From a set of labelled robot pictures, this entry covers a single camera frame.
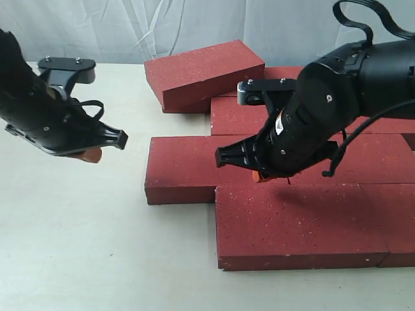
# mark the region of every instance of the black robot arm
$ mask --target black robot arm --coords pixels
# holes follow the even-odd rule
[[[348,20],[341,2],[375,10],[387,30],[404,40],[374,45],[365,24]],[[264,104],[269,117],[257,135],[216,151],[217,166],[259,172],[261,179],[284,178],[330,159],[331,177],[347,145],[382,117],[415,119],[415,33],[400,29],[377,1],[338,1],[333,12],[343,25],[362,29],[366,40],[339,47],[305,66],[297,80],[249,80],[238,85],[242,105]],[[369,119],[347,137],[359,116]],[[339,146],[329,139],[342,132]]]
[[[94,81],[93,60],[46,57],[38,63],[38,76],[23,59],[13,34],[0,30],[0,62],[0,118],[8,123],[8,132],[53,156],[78,157],[105,146],[125,148],[127,134],[100,121],[102,102],[71,97],[76,83]],[[89,116],[84,106],[100,110]]]

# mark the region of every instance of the white tabletop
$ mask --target white tabletop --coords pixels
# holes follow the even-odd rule
[[[148,206],[144,193],[150,138],[209,135],[209,117],[163,114],[142,65],[96,74],[73,96],[104,102],[124,151],[92,165],[0,131],[0,310],[415,308],[412,268],[218,270],[214,206]]]

